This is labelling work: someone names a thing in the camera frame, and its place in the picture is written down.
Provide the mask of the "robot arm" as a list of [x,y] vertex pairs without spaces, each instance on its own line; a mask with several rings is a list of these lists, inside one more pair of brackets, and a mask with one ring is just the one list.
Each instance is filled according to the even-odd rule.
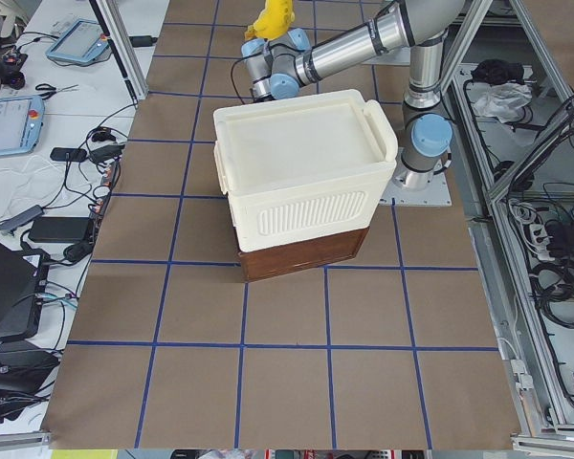
[[441,37],[460,1],[392,1],[367,22],[311,45],[292,29],[254,33],[241,48],[252,80],[235,143],[237,190],[261,190],[364,177],[387,182],[398,142],[380,105],[355,89],[301,96],[301,88],[399,48]]

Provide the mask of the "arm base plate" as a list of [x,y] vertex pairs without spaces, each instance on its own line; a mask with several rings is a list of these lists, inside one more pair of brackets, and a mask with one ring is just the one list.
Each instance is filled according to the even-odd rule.
[[381,206],[398,207],[450,207],[453,204],[442,156],[435,158],[434,168],[428,172],[414,172],[408,169],[402,156],[405,149],[398,149],[397,166],[393,176],[381,195]]

